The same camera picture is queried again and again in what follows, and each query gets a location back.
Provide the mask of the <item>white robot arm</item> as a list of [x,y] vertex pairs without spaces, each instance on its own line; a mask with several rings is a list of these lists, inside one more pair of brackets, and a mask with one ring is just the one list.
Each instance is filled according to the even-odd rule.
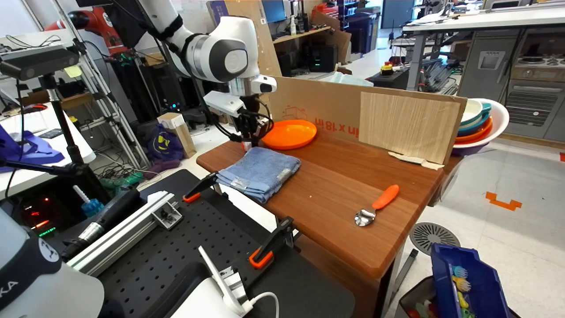
[[277,91],[277,80],[259,71],[254,24],[241,17],[222,17],[208,33],[194,33],[174,11],[171,0],[77,0],[79,6],[112,6],[158,40],[171,54],[172,66],[194,82],[225,86],[227,91],[199,93],[206,121],[231,142],[257,146],[273,128],[259,112],[261,96]]

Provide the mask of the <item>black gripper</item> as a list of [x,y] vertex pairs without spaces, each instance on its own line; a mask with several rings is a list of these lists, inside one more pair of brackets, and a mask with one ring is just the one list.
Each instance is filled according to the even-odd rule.
[[273,130],[271,112],[257,96],[243,98],[243,109],[234,124],[240,137],[252,146]]

